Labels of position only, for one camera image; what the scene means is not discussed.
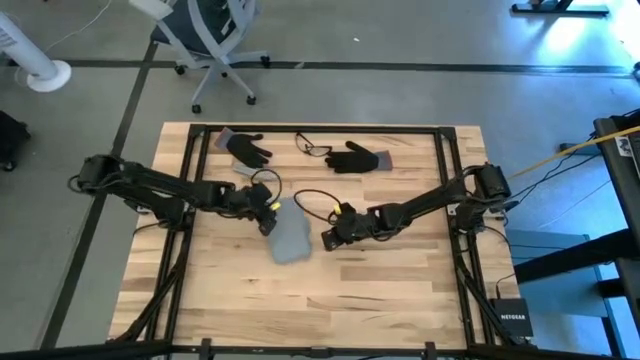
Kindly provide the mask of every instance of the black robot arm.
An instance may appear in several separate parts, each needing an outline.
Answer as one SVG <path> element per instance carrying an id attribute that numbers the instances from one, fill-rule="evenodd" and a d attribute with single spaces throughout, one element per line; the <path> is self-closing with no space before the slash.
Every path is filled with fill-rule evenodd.
<path id="1" fill-rule="evenodd" d="M 474 176 L 476 190 L 473 193 L 465 187 L 468 176 Z M 402 204 L 373 206 L 365 214 L 359 214 L 349 203 L 342 203 L 335 211 L 333 228 L 322 233 L 322 240 L 327 251 L 367 238 L 385 241 L 411 225 L 414 219 L 452 204 L 458 204 L 455 228 L 477 232 L 484 225 L 484 212 L 499 209 L 509 196 L 511 191 L 500 167 L 472 166 L 466 168 L 462 176 Z"/>
<path id="2" fill-rule="evenodd" d="M 76 179 L 77 190 L 119 196 L 132 208 L 152 211 L 164 226 L 180 230 L 188 206 L 225 217 L 256 220 L 268 235 L 276 224 L 271 192 L 262 183 L 236 190 L 226 181 L 186 181 L 111 155 L 85 159 Z"/>

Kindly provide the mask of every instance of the white office chair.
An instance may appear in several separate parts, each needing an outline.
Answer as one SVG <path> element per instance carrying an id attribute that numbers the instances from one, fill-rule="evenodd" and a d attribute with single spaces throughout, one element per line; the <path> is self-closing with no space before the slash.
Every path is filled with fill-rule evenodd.
<path id="1" fill-rule="evenodd" d="M 161 0 L 129 0 L 129 3 L 156 21 L 151 40 L 169 44 L 178 53 L 180 59 L 175 67 L 178 75 L 184 74 L 185 68 L 209 68 L 191 99 L 194 114 L 202 112 L 202 93 L 216 81 L 218 74 L 231 77 L 247 93 L 247 104 L 255 105 L 255 94 L 230 65 L 260 61 L 265 68 L 271 66 L 266 51 L 232 53 L 259 13 L 256 0 L 177 0 L 173 7 Z"/>

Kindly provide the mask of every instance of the eyeglasses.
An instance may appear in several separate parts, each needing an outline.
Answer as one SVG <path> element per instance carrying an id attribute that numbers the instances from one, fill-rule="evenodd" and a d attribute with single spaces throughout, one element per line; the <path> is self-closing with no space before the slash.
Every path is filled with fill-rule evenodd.
<path id="1" fill-rule="evenodd" d="M 315 157 L 325 156 L 330 153 L 331 150 L 333 150 L 332 146 L 313 145 L 313 143 L 300 132 L 296 133 L 296 146 L 298 147 L 298 150 L 302 151 L 303 153 Z"/>

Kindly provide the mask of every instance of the chair base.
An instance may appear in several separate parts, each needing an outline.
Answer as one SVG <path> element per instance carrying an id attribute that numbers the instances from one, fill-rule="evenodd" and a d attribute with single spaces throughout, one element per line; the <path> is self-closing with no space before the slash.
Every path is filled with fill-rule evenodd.
<path id="1" fill-rule="evenodd" d="M 207 61 L 209 69 L 207 70 L 206 75 L 200 81 L 196 92 L 193 94 L 191 98 L 191 112 L 194 114 L 202 113 L 202 106 L 200 105 L 200 100 L 206 88 L 211 87 L 215 84 L 218 79 L 218 74 L 220 74 L 223 78 L 230 77 L 233 82 L 235 82 L 238 86 L 240 86 L 247 93 L 247 104 L 255 105 L 256 104 L 256 96 L 253 91 L 247 86 L 247 84 L 240 78 L 238 73 L 234 68 L 230 65 L 239 63 L 239 62 L 257 62 L 259 61 L 265 69 L 271 67 L 271 58 L 266 51 L 252 51 L 246 53 L 237 53 L 237 54 L 229 54 L 223 59 L 224 63 L 218 61 L 217 59 L 213 59 L 211 61 Z M 176 73 L 178 75 L 184 74 L 184 66 L 178 65 L 176 66 Z"/>

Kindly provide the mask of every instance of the wooden tabletop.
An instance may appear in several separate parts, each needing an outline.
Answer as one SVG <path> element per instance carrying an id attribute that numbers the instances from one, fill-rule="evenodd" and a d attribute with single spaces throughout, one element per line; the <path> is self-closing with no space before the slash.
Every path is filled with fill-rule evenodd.
<path id="1" fill-rule="evenodd" d="M 178 175 L 189 126 L 164 124 L 154 169 Z M 456 131 L 462 165 L 484 163 L 480 128 L 459 126 Z M 409 200 L 440 185 L 433 136 L 306 135 L 316 145 L 334 149 L 343 149 L 344 142 L 352 140 L 371 151 L 389 150 L 394 169 L 336 175 L 326 168 L 323 158 L 302 154 L 292 133 L 265 133 L 257 145 L 274 153 L 269 165 L 282 177 L 282 197 L 305 188 L 321 189 L 362 212 L 372 205 Z M 231 170 L 236 160 L 213 147 L 216 136 L 211 137 L 204 179 L 248 184 L 247 178 Z M 445 148 L 451 164 L 446 143 Z M 197 155 L 195 151 L 190 176 Z M 277 190 L 276 183 L 267 185 Z M 322 214 L 328 214 L 334 205 L 319 194 L 305 194 L 301 200 Z M 445 210 L 415 220 L 390 241 L 369 239 L 333 252 L 324 250 L 320 237 L 330 226 L 308 218 L 311 258 L 283 266 L 273 262 L 256 223 L 199 212 L 175 343 L 196 345 L 208 337 L 216 345 L 235 346 L 423 348 L 425 341 L 433 341 L 441 349 L 466 348 Z M 141 216 L 138 225 L 155 221 L 153 216 Z M 504 230 L 496 220 L 487 220 L 487 225 Z M 135 236 L 110 337 L 121 334 L 151 298 L 165 234 L 165 230 L 150 228 Z M 509 248 L 490 231 L 477 238 L 487 292 L 492 296 L 496 281 L 513 273 Z M 515 278 L 502 281 L 500 291 L 503 297 L 518 296 Z M 469 297 L 476 338 L 481 342 L 478 307 Z M 167 304 L 165 301 L 161 312 L 159 334 L 164 333 Z"/>

